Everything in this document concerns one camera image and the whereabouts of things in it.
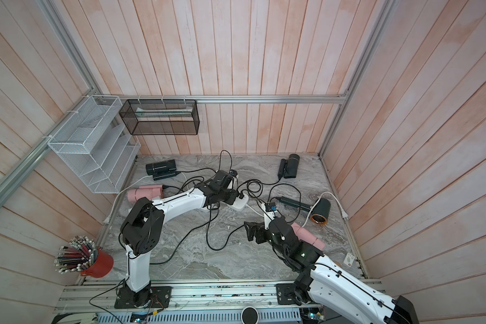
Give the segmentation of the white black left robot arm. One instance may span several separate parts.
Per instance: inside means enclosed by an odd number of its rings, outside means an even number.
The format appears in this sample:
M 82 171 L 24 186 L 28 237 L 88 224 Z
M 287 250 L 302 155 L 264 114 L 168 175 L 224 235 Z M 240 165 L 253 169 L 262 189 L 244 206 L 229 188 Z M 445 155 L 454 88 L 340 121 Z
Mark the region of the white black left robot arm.
M 138 293 L 150 284 L 151 251 L 157 246 L 166 222 L 195 209 L 217 203 L 233 205 L 238 197 L 236 174 L 218 171 L 192 189 L 163 199 L 136 201 L 121 225 L 120 238 L 127 256 L 126 285 Z

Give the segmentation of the pink hair dryer under arm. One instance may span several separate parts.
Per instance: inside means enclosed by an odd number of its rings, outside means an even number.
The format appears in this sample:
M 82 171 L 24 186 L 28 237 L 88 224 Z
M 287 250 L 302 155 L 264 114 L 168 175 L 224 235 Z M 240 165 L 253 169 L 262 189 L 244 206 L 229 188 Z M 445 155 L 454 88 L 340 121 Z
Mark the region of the pink hair dryer under arm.
M 321 251 L 325 248 L 325 243 L 322 240 L 318 239 L 318 237 L 309 232 L 307 229 L 301 227 L 299 224 L 293 223 L 291 227 L 299 240 L 311 244 Z

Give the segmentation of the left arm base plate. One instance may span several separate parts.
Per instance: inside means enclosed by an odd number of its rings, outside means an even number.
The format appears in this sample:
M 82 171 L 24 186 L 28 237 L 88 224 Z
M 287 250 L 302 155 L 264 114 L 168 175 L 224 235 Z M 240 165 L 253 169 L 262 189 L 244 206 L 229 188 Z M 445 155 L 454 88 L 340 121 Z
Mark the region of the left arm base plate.
M 170 304 L 171 286 L 151 286 L 149 283 L 140 292 L 133 292 L 126 283 L 117 290 L 114 309 L 143 309 L 155 306 L 165 309 Z

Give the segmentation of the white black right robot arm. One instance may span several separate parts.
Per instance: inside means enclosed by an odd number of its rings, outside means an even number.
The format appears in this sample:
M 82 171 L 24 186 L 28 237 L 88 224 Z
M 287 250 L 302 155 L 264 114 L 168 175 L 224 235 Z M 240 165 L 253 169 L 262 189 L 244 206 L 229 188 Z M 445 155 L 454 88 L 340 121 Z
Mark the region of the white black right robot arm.
M 269 243 L 291 270 L 298 273 L 286 294 L 301 306 L 325 306 L 353 323 L 418 323 L 409 299 L 392 298 L 356 279 L 312 244 L 300 240 L 283 218 L 268 224 L 245 222 L 248 241 Z

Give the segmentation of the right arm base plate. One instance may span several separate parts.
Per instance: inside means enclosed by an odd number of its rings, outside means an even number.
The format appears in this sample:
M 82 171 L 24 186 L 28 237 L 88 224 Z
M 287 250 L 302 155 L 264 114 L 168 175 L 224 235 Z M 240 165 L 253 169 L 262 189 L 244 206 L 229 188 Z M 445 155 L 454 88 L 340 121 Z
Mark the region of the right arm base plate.
M 279 305 L 307 305 L 315 304 L 309 296 L 310 285 L 313 283 L 311 269 L 304 270 L 292 283 L 275 285 Z

